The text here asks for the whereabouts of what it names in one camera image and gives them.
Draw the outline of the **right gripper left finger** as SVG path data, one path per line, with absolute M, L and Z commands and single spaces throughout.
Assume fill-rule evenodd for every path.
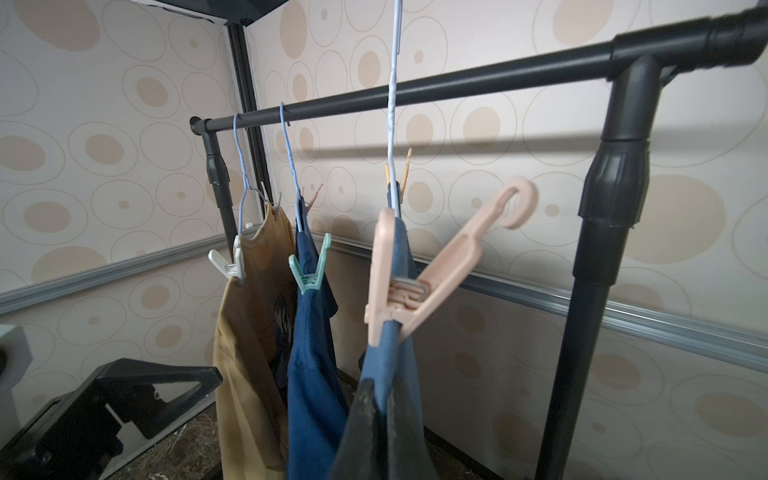
M 358 385 L 329 479 L 384 479 L 386 438 L 375 382 Z

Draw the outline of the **white wire hanger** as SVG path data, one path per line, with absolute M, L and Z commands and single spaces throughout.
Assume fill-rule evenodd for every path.
M 388 188 L 390 193 L 389 205 L 394 210 L 396 218 L 401 217 L 400 209 L 400 190 L 396 178 L 396 167 L 394 160 L 395 143 L 395 121 L 396 121 L 396 95 L 397 95 L 397 57 L 400 52 L 400 41 L 402 32 L 402 12 L 403 1 L 394 1 L 394 16 L 392 30 L 392 53 L 390 59 L 390 71 L 388 81 L 387 98 L 387 167 L 389 169 Z

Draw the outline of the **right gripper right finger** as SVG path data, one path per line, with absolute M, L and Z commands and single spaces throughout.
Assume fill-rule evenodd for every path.
M 395 378 L 387 398 L 387 459 L 389 479 L 438 479 L 426 445 L 423 425 L 406 383 Z

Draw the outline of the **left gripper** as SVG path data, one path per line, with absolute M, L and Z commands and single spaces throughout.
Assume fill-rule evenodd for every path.
M 1 477 L 98 479 L 120 454 L 124 424 L 151 439 L 222 381 L 213 366 L 128 358 L 100 366 L 76 395 L 51 400 L 1 449 Z

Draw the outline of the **slate blue t-shirt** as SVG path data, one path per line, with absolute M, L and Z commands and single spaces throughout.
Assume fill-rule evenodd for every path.
M 400 218 L 395 219 L 391 274 L 411 279 L 417 276 L 407 228 Z M 406 399 L 411 402 L 417 423 L 422 427 L 422 399 L 414 345 L 411 338 L 397 343 L 400 327 L 395 321 L 387 321 L 383 325 L 379 346 L 368 346 L 365 352 L 362 379 L 371 379 L 374 382 L 374 399 L 383 415 L 387 413 L 387 398 L 394 381 L 403 380 Z

